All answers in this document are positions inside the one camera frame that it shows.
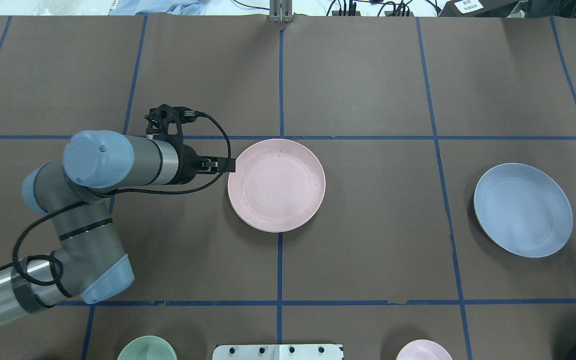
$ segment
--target metal bracket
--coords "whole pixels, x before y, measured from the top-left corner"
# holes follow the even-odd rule
[[[271,23],[292,23],[293,0],[270,0],[268,20]]]
[[[221,345],[212,360],[344,360],[340,344]]]

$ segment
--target blue joint cap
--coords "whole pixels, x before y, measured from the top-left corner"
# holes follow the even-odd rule
[[[21,184],[21,196],[25,204],[28,205],[30,209],[34,210],[35,213],[42,215],[47,215],[48,212],[42,209],[42,207],[39,206],[39,203],[37,203],[37,199],[35,198],[35,180],[37,180],[37,174],[39,174],[39,171],[41,171],[46,164],[48,164],[48,162],[31,172],[25,177],[25,180],[23,180],[23,183]]]
[[[87,287],[81,293],[81,298],[86,304],[99,303],[128,289],[133,280],[135,274],[126,253]]]
[[[75,184],[103,189],[119,184],[135,162],[130,141],[110,130],[74,134],[63,151],[63,168]]]

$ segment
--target gray tabletop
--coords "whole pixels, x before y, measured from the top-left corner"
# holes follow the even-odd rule
[[[307,146],[326,172],[318,213],[272,234],[240,221],[225,180],[120,194],[133,285],[3,326],[0,359],[112,359],[142,335],[192,360],[276,343],[394,360],[419,338],[456,360],[552,360],[576,342],[576,20],[0,17],[0,265],[37,218],[20,194],[30,171],[81,130],[143,135],[163,103],[211,114],[236,155]],[[185,131],[225,153],[208,121]],[[512,255],[478,226],[474,187],[505,162],[567,194],[558,253]],[[57,246],[43,225],[22,253]]]

